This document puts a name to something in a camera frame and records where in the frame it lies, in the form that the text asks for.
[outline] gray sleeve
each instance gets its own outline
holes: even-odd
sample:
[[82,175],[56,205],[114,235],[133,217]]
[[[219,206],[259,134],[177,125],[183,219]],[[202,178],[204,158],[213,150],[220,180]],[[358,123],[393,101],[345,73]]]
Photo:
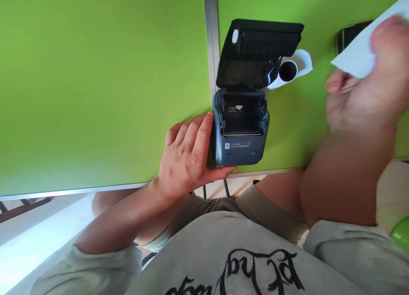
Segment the gray sleeve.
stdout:
[[30,294],[124,294],[141,272],[141,256],[133,245],[102,255],[84,254],[73,246],[34,282]]
[[379,227],[319,221],[304,249],[369,294],[409,294],[409,257]]

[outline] hand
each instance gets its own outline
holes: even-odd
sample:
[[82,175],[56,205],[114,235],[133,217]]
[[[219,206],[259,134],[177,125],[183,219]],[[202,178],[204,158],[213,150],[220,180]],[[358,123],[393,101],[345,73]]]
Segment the hand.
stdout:
[[213,113],[202,114],[177,123],[166,134],[156,188],[166,197],[177,199],[205,184],[226,178],[235,166],[206,167]]
[[395,126],[409,105],[409,22],[393,16],[372,34],[372,73],[360,80],[337,69],[327,79],[330,129]]

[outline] black printer lid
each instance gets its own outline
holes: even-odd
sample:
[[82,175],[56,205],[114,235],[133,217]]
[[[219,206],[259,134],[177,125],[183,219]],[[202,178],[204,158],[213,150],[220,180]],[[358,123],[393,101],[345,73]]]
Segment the black printer lid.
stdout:
[[220,57],[216,85],[250,91],[271,84],[282,57],[291,57],[304,25],[236,19],[230,24]]

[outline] label printer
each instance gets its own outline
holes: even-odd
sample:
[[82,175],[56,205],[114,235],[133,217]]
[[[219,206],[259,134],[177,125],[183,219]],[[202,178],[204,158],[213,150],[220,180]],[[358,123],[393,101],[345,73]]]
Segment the label printer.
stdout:
[[263,157],[270,115],[263,88],[290,57],[304,25],[236,19],[220,57],[213,97],[214,156],[223,166],[256,164]]

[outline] black phone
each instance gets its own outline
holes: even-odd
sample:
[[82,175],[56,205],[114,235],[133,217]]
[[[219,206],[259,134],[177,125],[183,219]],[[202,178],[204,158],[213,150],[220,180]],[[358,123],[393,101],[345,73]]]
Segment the black phone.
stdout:
[[340,54],[352,42],[352,40],[372,22],[373,20],[368,20],[363,23],[348,26],[339,31],[336,37],[337,54]]

